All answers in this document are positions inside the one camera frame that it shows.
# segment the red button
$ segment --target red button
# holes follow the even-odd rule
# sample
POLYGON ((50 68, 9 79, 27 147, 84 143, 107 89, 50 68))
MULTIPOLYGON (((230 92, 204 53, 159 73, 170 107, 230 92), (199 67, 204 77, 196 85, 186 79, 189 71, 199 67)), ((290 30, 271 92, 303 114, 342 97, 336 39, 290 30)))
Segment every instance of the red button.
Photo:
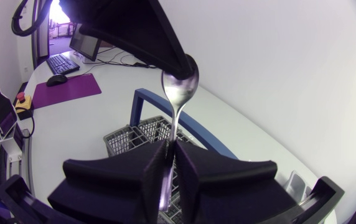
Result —
POLYGON ((19 100, 19 102, 23 103, 24 102, 24 92, 18 93, 16 98, 19 100))

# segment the white desk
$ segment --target white desk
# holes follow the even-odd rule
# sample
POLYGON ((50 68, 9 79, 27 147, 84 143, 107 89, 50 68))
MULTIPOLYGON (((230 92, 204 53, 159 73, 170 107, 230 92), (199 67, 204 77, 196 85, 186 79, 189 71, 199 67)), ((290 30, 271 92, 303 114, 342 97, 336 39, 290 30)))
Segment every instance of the white desk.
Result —
MULTIPOLYGON (((98 56, 109 60, 120 49, 98 56)), ((93 65, 83 64, 73 52, 65 56, 81 66, 67 75, 75 76, 93 65)), ((97 66, 91 70, 102 94, 46 106, 34 111, 35 132, 32 138, 32 173, 35 196, 46 204, 47 197, 65 176, 62 164, 67 159, 93 160, 108 157, 103 136, 129 123, 135 89, 146 88, 166 98, 161 87, 158 69, 131 68, 116 65, 97 66)), ((203 74, 200 68, 200 79, 203 74)), ((33 72, 25 93, 33 96, 35 86, 52 76, 47 63, 33 72)), ((293 170, 313 187, 317 177, 288 150, 257 127, 249 119, 228 106, 216 96, 197 89, 184 111, 214 134, 227 148, 243 161, 268 161, 278 164, 276 180, 283 185, 293 170)), ((142 118, 168 116, 145 103, 142 118)), ((31 129, 31 120, 21 121, 21 128, 31 129)), ((325 223, 336 223, 333 211, 325 223)))

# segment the keyboard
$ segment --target keyboard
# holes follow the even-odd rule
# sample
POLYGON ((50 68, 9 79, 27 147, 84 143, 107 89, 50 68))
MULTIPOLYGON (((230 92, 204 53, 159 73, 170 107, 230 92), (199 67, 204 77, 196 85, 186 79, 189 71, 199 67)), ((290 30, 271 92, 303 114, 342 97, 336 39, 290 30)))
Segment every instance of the keyboard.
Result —
POLYGON ((54 73, 54 75, 56 74, 66 75, 80 69, 79 65, 74 63, 72 60, 66 58, 62 54, 58 54, 48 58, 47 63, 49 68, 54 73))

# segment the computer monitor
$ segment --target computer monitor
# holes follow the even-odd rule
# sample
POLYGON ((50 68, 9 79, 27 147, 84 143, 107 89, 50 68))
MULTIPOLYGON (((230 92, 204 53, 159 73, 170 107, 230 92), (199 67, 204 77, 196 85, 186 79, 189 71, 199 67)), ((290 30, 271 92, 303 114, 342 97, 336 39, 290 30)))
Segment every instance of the computer monitor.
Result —
POLYGON ((78 53, 82 54, 84 57, 91 61, 96 60, 96 55, 98 54, 99 45, 101 40, 95 37, 90 37, 83 35, 79 32, 81 24, 77 24, 72 40, 70 41, 70 48, 76 50, 78 53))

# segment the purple floor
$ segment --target purple floor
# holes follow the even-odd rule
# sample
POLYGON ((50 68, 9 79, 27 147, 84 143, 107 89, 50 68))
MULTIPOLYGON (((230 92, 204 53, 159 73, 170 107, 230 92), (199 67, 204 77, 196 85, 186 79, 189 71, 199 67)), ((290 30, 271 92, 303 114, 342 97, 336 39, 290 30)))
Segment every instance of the purple floor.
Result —
POLYGON ((72 37, 59 37, 49 40, 49 55, 60 54, 72 50, 69 46, 72 37))

